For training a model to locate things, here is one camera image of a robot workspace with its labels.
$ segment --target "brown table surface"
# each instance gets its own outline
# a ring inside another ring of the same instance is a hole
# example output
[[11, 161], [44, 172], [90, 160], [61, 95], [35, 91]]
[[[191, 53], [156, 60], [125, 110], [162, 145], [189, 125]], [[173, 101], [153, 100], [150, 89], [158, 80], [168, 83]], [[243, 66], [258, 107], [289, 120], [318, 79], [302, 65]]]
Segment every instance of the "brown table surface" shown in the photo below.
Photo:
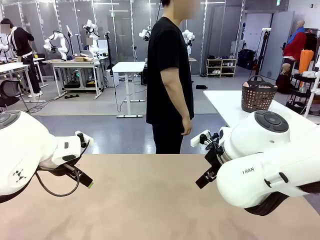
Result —
[[[320, 216], [303, 197], [268, 216], [226, 203], [217, 185], [195, 184], [209, 168], [203, 155], [84, 155], [79, 167], [94, 179], [68, 197], [54, 197], [36, 177], [0, 204], [1, 240], [319, 240]], [[64, 193], [67, 176], [41, 172]]]

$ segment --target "fluorescent light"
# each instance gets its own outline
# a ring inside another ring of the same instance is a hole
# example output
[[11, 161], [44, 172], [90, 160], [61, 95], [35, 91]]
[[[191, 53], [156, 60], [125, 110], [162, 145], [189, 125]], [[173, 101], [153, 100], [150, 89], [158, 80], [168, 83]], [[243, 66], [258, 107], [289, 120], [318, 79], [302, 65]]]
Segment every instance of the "fluorescent light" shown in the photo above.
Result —
[[111, 2], [95, 2], [95, 5], [120, 5], [120, 3], [111, 3]]
[[129, 10], [109, 10], [109, 12], [129, 12]]
[[216, 2], [207, 2], [207, 4], [225, 4], [225, 1], [216, 1]]

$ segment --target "blue scarf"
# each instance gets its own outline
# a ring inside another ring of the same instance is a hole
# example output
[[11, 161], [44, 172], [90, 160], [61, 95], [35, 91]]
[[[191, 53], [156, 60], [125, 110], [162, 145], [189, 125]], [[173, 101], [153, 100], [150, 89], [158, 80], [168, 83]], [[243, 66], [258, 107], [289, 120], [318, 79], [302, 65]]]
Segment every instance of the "blue scarf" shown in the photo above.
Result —
[[299, 27], [296, 32], [294, 34], [292, 34], [292, 36], [290, 37], [289, 41], [288, 41], [288, 44], [292, 43], [296, 37], [296, 35], [298, 33], [304, 33], [305, 32], [305, 28], [303, 26]]

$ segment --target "shoe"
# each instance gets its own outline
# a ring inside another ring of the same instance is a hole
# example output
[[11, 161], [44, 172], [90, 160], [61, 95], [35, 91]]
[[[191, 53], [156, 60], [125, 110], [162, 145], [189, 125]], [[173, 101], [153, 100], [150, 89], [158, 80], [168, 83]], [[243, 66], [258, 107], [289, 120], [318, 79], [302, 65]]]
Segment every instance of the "shoe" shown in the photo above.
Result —
[[39, 96], [41, 96], [41, 95], [43, 95], [42, 91], [40, 91], [39, 93], [35, 93], [35, 94], [34, 94], [35, 97], [39, 97]]

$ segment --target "door handle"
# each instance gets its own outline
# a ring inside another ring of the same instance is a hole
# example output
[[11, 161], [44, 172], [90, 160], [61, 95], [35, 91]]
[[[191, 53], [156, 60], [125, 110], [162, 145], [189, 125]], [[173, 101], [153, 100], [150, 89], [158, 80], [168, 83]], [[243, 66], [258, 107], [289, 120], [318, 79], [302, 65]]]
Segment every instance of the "door handle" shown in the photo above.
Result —
[[286, 45], [287, 45], [287, 43], [286, 43], [286, 42], [284, 42], [284, 43], [283, 43], [283, 46], [282, 46], [282, 47], [280, 47], [280, 48], [281, 48], [282, 50], [285, 50]]

